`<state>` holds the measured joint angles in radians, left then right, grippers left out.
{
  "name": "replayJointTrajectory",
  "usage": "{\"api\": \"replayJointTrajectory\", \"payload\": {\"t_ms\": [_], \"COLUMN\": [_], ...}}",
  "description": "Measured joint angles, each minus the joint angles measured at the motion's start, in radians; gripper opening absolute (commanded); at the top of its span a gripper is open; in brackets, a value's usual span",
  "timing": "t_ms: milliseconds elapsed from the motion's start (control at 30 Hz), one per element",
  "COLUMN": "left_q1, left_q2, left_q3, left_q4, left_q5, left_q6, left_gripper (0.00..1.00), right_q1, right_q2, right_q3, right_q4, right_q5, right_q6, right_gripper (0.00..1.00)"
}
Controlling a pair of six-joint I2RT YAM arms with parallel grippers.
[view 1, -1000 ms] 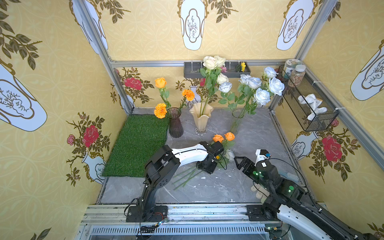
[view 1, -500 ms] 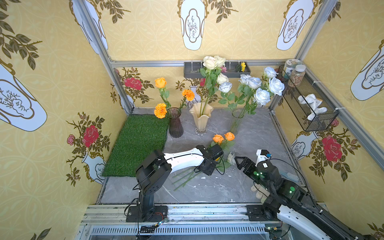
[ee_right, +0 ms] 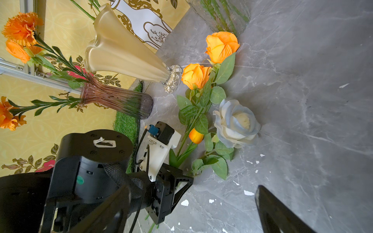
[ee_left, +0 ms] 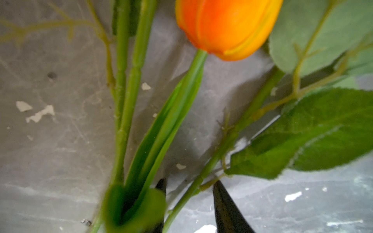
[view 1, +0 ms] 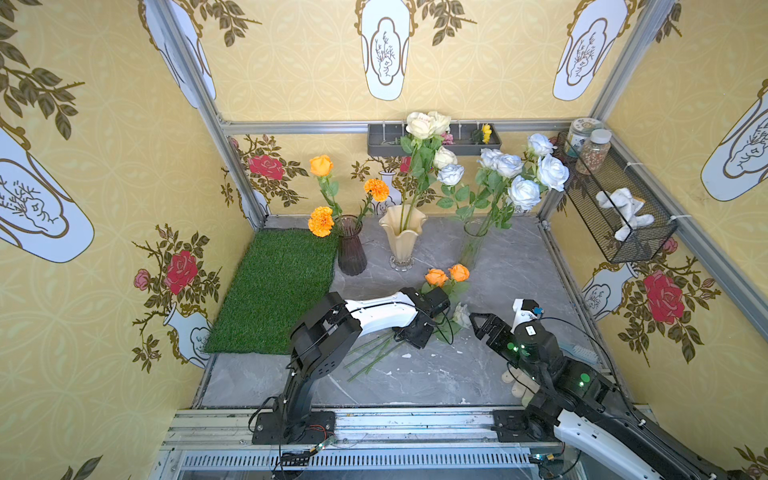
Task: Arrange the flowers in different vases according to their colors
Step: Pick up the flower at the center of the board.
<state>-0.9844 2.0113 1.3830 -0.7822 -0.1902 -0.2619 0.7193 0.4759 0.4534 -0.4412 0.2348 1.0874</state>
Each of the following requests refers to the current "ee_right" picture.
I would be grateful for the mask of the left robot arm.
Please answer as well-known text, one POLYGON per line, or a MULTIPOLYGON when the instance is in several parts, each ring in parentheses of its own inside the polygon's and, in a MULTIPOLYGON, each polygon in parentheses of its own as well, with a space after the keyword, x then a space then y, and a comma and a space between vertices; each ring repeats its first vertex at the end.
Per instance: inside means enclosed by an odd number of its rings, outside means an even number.
POLYGON ((128 174, 133 150, 113 130, 64 136, 51 169, 1 177, 1 232, 122 233, 142 209, 162 223, 193 178, 167 164, 128 174))

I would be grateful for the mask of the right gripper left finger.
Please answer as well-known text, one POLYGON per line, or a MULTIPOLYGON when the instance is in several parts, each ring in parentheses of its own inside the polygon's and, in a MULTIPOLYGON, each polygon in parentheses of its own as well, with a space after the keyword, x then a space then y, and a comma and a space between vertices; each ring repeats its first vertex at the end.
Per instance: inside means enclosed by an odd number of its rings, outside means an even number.
POLYGON ((106 226, 116 220, 114 232, 122 233, 129 214, 130 202, 130 188, 123 185, 69 232, 102 233, 106 226))

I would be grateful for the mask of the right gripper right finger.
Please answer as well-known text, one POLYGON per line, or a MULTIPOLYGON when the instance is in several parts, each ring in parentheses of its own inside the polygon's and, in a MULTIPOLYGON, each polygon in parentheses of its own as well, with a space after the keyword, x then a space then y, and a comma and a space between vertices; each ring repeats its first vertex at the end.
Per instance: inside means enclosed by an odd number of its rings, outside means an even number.
POLYGON ((265 233, 314 232, 263 185, 256 190, 255 203, 265 233))

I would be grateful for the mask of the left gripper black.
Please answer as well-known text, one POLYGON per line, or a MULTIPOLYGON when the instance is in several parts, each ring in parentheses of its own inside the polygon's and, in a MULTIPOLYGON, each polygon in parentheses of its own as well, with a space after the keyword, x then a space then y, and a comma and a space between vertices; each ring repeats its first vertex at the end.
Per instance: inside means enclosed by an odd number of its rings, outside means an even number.
POLYGON ((145 197, 131 199, 129 214, 145 209, 155 224, 164 222, 172 213, 183 195, 193 185, 194 178, 185 176, 183 171, 168 164, 163 164, 155 182, 149 181, 145 172, 129 174, 131 178, 139 178, 146 182, 145 197))

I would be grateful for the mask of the orange rose flower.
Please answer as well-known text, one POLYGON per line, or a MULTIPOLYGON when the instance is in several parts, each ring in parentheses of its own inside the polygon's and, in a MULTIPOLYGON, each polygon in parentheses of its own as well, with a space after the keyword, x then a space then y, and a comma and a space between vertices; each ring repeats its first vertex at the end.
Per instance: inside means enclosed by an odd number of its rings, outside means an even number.
POLYGON ((50 78, 64 80, 72 89, 82 87, 87 83, 86 76, 74 67, 73 61, 67 60, 58 47, 46 46, 24 47, 18 43, 7 40, 6 50, 15 58, 27 65, 37 65, 48 69, 50 78))

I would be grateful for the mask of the small orange flower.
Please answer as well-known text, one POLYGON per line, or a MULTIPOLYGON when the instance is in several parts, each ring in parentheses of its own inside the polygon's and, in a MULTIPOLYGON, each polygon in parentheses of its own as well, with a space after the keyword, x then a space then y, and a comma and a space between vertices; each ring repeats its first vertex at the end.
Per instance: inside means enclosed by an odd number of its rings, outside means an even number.
POLYGON ((181 78, 182 84, 187 86, 186 93, 176 97, 179 107, 178 118, 185 125, 185 134, 182 137, 181 146, 177 153, 170 153, 170 158, 175 158, 182 163, 188 158, 198 145, 189 139, 189 133, 195 128, 199 133, 209 133, 210 120, 208 112, 211 107, 221 103, 226 98, 225 90, 220 86, 223 78, 228 79, 233 67, 215 64, 205 67, 200 64, 190 64, 184 68, 181 78))
POLYGON ((235 53, 240 44, 237 37, 230 32, 217 32, 206 38, 207 51, 213 64, 221 64, 227 57, 235 53))

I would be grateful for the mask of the white rose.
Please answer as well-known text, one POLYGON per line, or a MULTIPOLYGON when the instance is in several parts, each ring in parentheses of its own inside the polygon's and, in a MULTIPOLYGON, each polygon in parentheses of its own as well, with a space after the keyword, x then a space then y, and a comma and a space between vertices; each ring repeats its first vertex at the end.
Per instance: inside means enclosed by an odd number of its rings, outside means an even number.
POLYGON ((258 139, 261 125, 254 113, 237 100, 223 100, 213 112, 215 130, 204 135, 204 155, 193 161, 192 174, 201 174, 211 168, 222 179, 228 176, 228 161, 236 149, 253 145, 258 139))

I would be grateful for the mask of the orange marigold flower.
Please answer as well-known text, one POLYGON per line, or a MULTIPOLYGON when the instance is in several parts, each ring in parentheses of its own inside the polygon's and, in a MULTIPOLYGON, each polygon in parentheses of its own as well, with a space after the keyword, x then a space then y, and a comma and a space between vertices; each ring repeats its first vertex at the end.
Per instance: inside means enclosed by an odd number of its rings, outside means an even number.
MULTIPOLYGON (((7 40, 12 40, 24 47, 44 45, 46 47, 52 48, 53 46, 49 46, 37 34, 37 27, 41 25, 43 25, 43 20, 38 17, 37 13, 34 13, 34 12, 19 13, 18 15, 8 19, 7 23, 4 26, 2 34, 7 40)), ((73 62, 73 65, 75 68, 81 71, 86 76, 86 78, 88 78, 88 75, 84 73, 82 68, 79 68, 78 66, 76 66, 74 62, 73 62)))

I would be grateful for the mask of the orange carnation flower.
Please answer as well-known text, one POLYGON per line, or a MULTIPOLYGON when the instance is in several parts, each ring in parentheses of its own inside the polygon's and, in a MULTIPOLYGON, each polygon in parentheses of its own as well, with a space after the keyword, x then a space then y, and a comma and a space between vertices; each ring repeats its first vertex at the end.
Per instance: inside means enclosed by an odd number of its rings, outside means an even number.
POLYGON ((57 113, 64 107, 74 108, 80 104, 81 99, 72 96, 66 99, 60 99, 55 96, 49 96, 52 101, 46 102, 41 100, 31 101, 29 106, 20 106, 1 96, 1 128, 15 131, 17 127, 27 123, 25 113, 35 110, 34 116, 39 116, 42 112, 51 107, 58 107, 57 113))

